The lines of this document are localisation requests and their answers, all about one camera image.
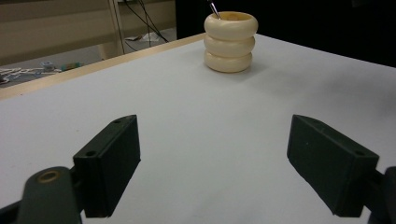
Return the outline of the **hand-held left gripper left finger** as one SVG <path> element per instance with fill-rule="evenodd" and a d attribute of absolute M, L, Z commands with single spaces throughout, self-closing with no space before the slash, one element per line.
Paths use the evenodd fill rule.
<path fill-rule="evenodd" d="M 140 158 L 137 115 L 111 121 L 73 157 L 86 217 L 111 217 Z"/>

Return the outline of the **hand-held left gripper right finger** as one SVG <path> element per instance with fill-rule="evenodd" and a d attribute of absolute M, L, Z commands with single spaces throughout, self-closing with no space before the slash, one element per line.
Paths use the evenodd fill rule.
<path fill-rule="evenodd" d="M 294 115 L 287 158 L 333 214 L 361 215 L 363 181 L 375 172 L 377 154 L 320 120 Z"/>

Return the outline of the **cream ringed pen holder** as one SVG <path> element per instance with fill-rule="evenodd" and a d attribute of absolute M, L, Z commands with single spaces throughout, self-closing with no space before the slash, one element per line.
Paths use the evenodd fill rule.
<path fill-rule="evenodd" d="M 258 21 L 250 14 L 223 11 L 220 18 L 205 18 L 205 65 L 222 73 L 238 73 L 250 67 Z"/>

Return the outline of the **black pen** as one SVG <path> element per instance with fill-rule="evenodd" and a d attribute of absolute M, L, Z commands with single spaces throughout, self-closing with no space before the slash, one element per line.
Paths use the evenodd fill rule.
<path fill-rule="evenodd" d="M 216 17 L 219 20 L 221 20 L 221 16 L 220 16 L 219 12 L 217 11 L 217 8 L 216 8 L 216 6 L 214 4 L 214 1 L 213 0 L 206 0 L 206 1 L 208 2 L 209 7 L 211 8 L 212 12 L 216 15 Z"/>

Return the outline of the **white table cover sheet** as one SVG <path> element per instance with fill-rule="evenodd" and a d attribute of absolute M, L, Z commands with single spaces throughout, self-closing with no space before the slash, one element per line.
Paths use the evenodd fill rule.
<path fill-rule="evenodd" d="M 196 35 L 0 90 L 0 208 L 136 115 L 141 161 L 109 224 L 366 224 L 335 217 L 287 158 L 293 115 L 396 165 L 396 68 L 258 36 L 239 74 Z"/>

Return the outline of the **colourful plastic toys pile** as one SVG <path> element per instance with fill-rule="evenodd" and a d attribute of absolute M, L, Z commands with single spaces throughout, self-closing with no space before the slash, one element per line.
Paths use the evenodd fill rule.
<path fill-rule="evenodd" d="M 52 62 L 41 62 L 40 65 L 42 66 L 44 72 L 64 72 L 79 68 L 83 66 L 83 63 L 66 63 L 61 65 L 59 68 L 57 68 Z"/>

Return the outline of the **white crumpled scrap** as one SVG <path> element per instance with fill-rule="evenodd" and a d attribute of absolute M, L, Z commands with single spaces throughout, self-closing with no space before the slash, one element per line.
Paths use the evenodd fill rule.
<path fill-rule="evenodd" d="M 157 35 L 155 32 L 150 32 L 144 35 L 126 37 L 126 40 L 140 41 L 140 42 L 152 42 L 152 41 L 158 42 L 160 39 L 161 37 Z"/>

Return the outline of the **dark curtain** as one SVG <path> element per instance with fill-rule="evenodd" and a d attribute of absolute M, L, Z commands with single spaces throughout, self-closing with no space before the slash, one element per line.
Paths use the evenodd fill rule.
<path fill-rule="evenodd" d="M 396 68 L 396 0 L 213 2 L 254 16 L 261 35 Z"/>

